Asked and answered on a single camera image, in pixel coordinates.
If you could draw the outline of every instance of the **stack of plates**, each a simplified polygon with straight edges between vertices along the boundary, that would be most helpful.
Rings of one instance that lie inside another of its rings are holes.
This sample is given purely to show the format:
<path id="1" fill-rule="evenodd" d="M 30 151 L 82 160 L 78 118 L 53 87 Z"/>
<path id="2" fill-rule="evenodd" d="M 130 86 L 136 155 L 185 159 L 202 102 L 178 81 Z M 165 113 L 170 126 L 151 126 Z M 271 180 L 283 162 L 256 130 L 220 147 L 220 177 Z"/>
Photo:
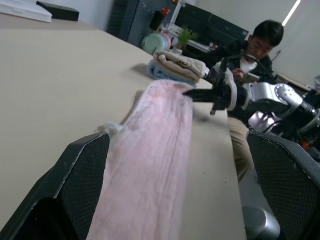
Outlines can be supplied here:
<path id="1" fill-rule="evenodd" d="M 141 47 L 145 52 L 153 55 L 155 51 L 168 51 L 171 47 L 171 40 L 163 32 L 151 33 L 142 40 Z"/>

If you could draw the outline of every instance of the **khaki pants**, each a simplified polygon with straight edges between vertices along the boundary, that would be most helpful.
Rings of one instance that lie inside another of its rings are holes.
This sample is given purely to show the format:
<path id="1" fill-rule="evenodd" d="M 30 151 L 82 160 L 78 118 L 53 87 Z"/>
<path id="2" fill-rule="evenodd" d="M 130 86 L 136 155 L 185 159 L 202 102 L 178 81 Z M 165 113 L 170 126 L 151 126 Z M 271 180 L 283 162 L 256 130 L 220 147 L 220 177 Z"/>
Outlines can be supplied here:
<path id="1" fill-rule="evenodd" d="M 228 117 L 228 125 L 230 130 L 233 157 L 238 182 L 246 177 L 254 168 L 254 161 L 247 142 L 249 129 L 242 121 Z"/>

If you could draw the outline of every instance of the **hand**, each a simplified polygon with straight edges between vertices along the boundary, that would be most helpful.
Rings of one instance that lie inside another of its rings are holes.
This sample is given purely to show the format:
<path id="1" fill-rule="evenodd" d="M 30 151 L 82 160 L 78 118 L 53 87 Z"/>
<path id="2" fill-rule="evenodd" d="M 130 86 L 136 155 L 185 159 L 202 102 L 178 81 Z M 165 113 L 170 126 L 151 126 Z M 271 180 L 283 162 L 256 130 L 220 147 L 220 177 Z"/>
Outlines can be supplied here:
<path id="1" fill-rule="evenodd" d="M 234 70 L 232 70 L 232 73 L 236 81 L 243 79 L 245 76 L 245 73 L 241 68 L 235 68 Z"/>

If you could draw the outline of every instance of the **white shirt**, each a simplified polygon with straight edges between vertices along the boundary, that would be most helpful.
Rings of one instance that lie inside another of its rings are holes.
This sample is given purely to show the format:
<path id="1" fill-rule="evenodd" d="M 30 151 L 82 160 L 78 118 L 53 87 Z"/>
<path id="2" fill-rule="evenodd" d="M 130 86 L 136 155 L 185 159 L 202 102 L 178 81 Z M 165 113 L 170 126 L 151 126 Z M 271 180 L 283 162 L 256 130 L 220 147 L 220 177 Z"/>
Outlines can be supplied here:
<path id="1" fill-rule="evenodd" d="M 246 74 L 257 67 L 257 62 L 249 62 L 244 57 L 240 58 L 240 68 Z"/>

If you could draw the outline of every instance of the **ceiling light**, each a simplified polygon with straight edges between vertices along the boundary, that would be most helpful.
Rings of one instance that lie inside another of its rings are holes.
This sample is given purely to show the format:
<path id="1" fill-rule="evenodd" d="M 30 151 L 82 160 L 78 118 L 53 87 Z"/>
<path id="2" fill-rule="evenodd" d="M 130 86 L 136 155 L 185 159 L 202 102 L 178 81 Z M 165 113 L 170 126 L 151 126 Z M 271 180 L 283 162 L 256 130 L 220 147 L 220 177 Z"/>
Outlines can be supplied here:
<path id="1" fill-rule="evenodd" d="M 295 10 L 297 9 L 298 5 L 300 4 L 301 0 L 297 0 L 295 2 L 295 4 L 293 5 L 293 7 L 291 8 L 288 16 L 286 16 L 285 20 L 282 23 L 282 26 L 285 26 L 287 24 L 287 22 L 289 21 L 289 19 L 291 18 L 292 14 L 294 14 Z"/>

